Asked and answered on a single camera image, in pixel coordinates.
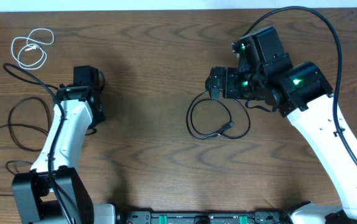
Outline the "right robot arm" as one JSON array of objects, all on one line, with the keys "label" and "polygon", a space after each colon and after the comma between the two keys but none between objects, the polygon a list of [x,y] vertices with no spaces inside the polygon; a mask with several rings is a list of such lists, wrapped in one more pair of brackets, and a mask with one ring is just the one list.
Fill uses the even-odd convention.
[{"label": "right robot arm", "polygon": [[312,62],[293,65],[277,31],[265,27],[232,44],[236,68],[214,67],[205,88],[212,98],[258,100],[278,110],[307,140],[340,197],[339,206],[306,203],[291,223],[357,223],[357,139],[333,105],[333,89]]}]

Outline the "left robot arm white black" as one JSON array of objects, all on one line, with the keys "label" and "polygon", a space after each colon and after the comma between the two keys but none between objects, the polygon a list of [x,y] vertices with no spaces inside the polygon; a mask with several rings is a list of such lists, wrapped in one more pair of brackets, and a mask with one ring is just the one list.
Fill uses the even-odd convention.
[{"label": "left robot arm white black", "polygon": [[16,174],[12,193],[22,223],[116,223],[115,207],[94,204],[77,172],[86,132],[105,121],[95,67],[73,69],[73,82],[51,93],[54,119],[30,171]]}]

